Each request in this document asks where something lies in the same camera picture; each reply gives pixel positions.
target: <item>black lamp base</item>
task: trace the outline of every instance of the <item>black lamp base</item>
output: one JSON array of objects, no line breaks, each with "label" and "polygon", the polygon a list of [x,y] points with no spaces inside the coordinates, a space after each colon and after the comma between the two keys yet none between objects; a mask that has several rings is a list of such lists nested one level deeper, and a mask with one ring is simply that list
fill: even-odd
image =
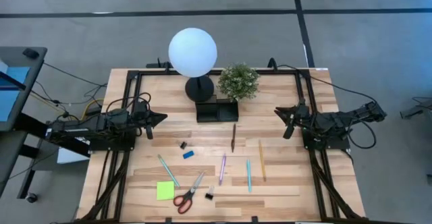
[{"label": "black lamp base", "polygon": [[189,79],[185,89],[190,100],[204,102],[213,96],[215,85],[208,76],[200,76]]}]

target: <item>yellow pencil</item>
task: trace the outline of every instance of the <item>yellow pencil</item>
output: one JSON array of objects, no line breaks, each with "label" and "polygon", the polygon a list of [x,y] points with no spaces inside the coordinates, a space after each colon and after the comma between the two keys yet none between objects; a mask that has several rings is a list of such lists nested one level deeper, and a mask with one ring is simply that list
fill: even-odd
[{"label": "yellow pencil", "polygon": [[261,168],[263,169],[263,179],[264,181],[267,181],[267,178],[265,177],[263,147],[261,146],[261,142],[259,142],[259,156],[261,157]]}]

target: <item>green sticky note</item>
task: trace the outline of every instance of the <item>green sticky note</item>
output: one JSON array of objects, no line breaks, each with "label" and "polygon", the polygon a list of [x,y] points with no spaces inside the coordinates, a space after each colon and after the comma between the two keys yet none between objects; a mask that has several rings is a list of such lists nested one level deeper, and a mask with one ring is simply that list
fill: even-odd
[{"label": "green sticky note", "polygon": [[157,200],[172,200],[174,199],[174,182],[160,181],[157,182]]}]

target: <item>blue pen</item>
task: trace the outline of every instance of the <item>blue pen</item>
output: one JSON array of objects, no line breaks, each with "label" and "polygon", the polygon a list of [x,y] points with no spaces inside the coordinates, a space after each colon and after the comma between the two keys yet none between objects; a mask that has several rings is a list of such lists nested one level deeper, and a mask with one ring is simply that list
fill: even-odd
[{"label": "blue pen", "polygon": [[246,168],[248,170],[248,187],[249,187],[249,192],[252,192],[252,179],[250,176],[250,161],[249,159],[246,161]]},{"label": "blue pen", "polygon": [[180,184],[178,184],[177,180],[175,179],[174,175],[171,173],[171,171],[169,170],[167,163],[165,163],[165,161],[162,159],[161,155],[157,155],[157,158],[159,158],[160,162],[162,163],[162,165],[164,166],[164,168],[167,170],[169,176],[171,176],[171,178],[173,179],[175,185],[177,187],[180,187]]}]

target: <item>blue eraser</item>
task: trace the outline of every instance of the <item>blue eraser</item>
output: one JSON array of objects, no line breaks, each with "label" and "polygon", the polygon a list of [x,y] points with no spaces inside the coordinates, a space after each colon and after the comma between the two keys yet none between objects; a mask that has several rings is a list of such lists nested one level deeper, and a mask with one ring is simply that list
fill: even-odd
[{"label": "blue eraser", "polygon": [[183,158],[184,158],[184,159],[187,159],[188,157],[191,157],[191,156],[193,156],[193,155],[194,155],[194,152],[193,152],[193,151],[186,152],[186,153],[183,154]]}]

